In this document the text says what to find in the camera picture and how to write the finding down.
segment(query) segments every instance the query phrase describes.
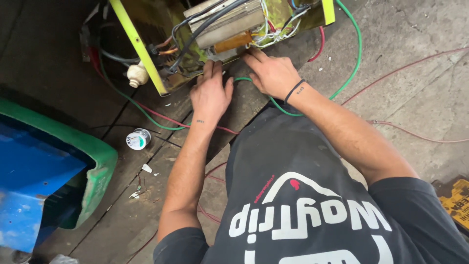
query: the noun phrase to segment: right hand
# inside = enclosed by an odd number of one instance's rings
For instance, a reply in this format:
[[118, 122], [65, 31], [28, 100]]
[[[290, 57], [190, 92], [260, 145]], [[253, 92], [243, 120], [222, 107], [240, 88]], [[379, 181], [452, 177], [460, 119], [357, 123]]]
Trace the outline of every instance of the right hand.
[[249, 74], [254, 85], [261, 93], [271, 97], [284, 100], [291, 89], [301, 81], [290, 58], [268, 57], [264, 52], [250, 48], [242, 59], [255, 72]]

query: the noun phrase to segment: small spool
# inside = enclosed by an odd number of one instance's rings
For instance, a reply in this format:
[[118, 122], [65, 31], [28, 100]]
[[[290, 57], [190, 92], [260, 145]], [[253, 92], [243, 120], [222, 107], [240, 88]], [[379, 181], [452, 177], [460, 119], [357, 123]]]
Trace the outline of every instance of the small spool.
[[148, 132], [148, 130], [137, 128], [127, 136], [125, 141], [131, 149], [141, 150], [145, 148], [146, 145], [148, 145], [150, 140], [151, 134]]

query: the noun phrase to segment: wooden workbench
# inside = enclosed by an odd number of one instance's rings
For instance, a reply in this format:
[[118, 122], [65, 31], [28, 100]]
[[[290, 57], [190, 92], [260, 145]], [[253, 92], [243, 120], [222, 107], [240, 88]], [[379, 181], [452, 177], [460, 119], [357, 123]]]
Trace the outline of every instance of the wooden workbench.
[[[350, 11], [360, 4], [350, 3]], [[130, 149], [125, 143], [132, 125], [157, 131], [161, 138], [182, 145], [188, 130], [168, 131], [155, 126], [134, 105], [109, 88], [94, 72], [89, 63], [81, 62], [78, 32], [94, 1], [53, 1], [44, 5], [37, 1], [0, 0], [0, 6], [9, 6], [8, 16], [0, 16], [0, 24], [9, 30], [0, 34], [0, 92], [41, 114], [52, 117], [81, 131], [90, 133], [114, 147], [119, 160], [105, 196], [93, 215], [76, 230], [55, 231], [35, 253], [50, 260], [57, 254], [80, 259], [81, 263], [125, 263], [133, 253], [129, 245], [140, 245], [135, 237], [154, 223], [157, 229], [166, 180], [179, 153], [179, 148], [152, 138], [141, 151]], [[332, 34], [345, 20], [326, 32]], [[313, 52], [318, 50], [318, 32], [308, 31], [267, 48], [268, 55], [288, 56], [299, 69]], [[236, 61], [227, 68], [227, 74], [245, 77], [248, 67]], [[190, 122], [191, 104], [188, 88], [161, 98], [149, 84], [137, 90], [122, 82], [117, 86], [149, 108], [175, 119]], [[243, 81], [235, 84], [233, 101], [220, 125], [240, 131], [268, 102], [253, 84]], [[153, 117], [165, 126], [174, 124]], [[208, 160], [212, 159], [232, 138], [233, 134], [217, 130], [210, 144]], [[147, 163], [158, 177], [139, 177], [142, 165]], [[129, 199], [139, 180], [142, 190], [148, 191], [141, 199]]]

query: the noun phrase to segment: person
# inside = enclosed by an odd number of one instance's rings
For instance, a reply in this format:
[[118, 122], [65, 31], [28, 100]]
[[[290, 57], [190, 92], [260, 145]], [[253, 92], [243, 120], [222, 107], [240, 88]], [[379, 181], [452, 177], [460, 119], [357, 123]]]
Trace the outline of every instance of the person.
[[[194, 121], [169, 175], [156, 264], [469, 263], [469, 246], [432, 186], [375, 128], [304, 82], [289, 58], [257, 49], [242, 58], [262, 93], [305, 116], [270, 108], [241, 131], [209, 247], [197, 204], [233, 78], [223, 88], [221, 62], [208, 61], [190, 92]], [[368, 191], [341, 157], [363, 174]]]

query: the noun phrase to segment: concrete floor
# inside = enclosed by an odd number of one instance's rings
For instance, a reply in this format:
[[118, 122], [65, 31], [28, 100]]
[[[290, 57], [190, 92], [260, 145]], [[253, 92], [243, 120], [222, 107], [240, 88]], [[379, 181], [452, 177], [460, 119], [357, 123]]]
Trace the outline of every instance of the concrete floor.
[[[343, 102], [367, 84], [401, 66], [441, 51], [466, 47], [469, 42], [469, 2], [464, 0], [370, 0], [353, 13], [363, 36], [363, 58], [356, 77], [336, 99]], [[328, 39], [322, 55], [306, 64], [300, 75], [329, 96], [353, 69], [357, 50], [351, 23]], [[469, 137], [469, 56], [459, 52], [407, 69], [357, 97], [347, 108], [367, 120], [386, 120], [437, 140]], [[469, 142], [431, 143], [394, 128], [377, 126], [428, 182], [468, 174]], [[207, 171], [227, 160], [229, 146], [207, 165]], [[363, 177], [347, 165], [350, 175]], [[223, 178], [221, 169], [214, 176]], [[208, 179], [200, 203], [221, 217], [227, 202], [225, 186]], [[199, 215], [207, 242], [213, 244], [218, 225]], [[151, 263], [156, 242], [132, 263]]]

